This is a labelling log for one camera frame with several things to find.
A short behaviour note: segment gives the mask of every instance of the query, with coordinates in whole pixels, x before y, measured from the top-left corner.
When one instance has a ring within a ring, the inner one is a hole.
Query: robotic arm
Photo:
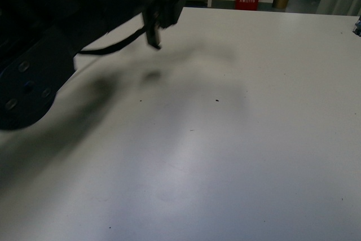
[[[109,54],[176,24],[185,0],[0,0],[0,129],[34,124],[74,73],[76,54]],[[144,28],[106,49],[81,51],[142,13]]]

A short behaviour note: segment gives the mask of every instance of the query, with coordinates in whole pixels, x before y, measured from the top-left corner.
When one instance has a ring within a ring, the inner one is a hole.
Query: screw hole
[[[28,81],[25,85],[24,85],[24,89],[23,92],[24,94],[29,94],[34,90],[34,85],[35,83],[33,81]]]

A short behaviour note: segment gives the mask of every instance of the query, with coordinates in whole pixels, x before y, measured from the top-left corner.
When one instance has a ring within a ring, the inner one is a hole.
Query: white table
[[[361,240],[356,20],[187,8],[159,52],[78,57],[0,133],[0,240]]]

